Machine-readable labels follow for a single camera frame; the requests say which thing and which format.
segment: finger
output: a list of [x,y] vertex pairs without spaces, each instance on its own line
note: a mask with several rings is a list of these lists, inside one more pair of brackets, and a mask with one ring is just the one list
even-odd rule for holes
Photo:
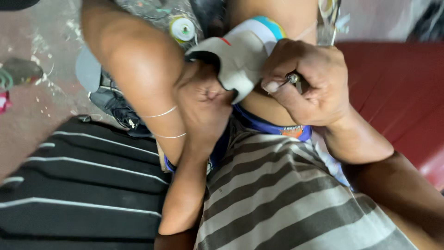
[[282,85],[272,81],[263,84],[262,88],[290,112],[295,109],[306,109],[309,106],[309,102],[292,84],[285,83]]

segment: red surface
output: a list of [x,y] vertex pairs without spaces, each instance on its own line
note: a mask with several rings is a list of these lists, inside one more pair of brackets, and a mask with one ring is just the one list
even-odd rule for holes
[[341,43],[350,102],[444,189],[444,44]]

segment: grey striped shirt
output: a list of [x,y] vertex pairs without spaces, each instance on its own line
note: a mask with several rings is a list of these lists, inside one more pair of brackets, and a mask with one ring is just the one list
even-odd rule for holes
[[329,174],[310,141],[244,132],[220,166],[195,249],[416,249],[374,201]]

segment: floor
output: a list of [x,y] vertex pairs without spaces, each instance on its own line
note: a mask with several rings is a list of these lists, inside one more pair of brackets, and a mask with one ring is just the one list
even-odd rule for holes
[[[344,0],[341,16],[350,15],[344,29],[348,26],[349,31],[340,33],[337,40],[402,42],[429,2]],[[96,121],[117,126],[89,101],[75,76],[75,61],[83,45],[79,8],[80,0],[42,0],[29,9],[0,15],[0,62],[34,56],[48,76],[38,85],[10,92],[13,106],[0,116],[0,180],[73,115],[90,114]]]

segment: black shoe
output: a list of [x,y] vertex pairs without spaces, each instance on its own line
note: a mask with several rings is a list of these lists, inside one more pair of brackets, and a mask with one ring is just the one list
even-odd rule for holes
[[97,92],[89,94],[89,99],[106,114],[114,117],[122,127],[129,128],[129,135],[134,137],[152,136],[118,89],[101,86]]

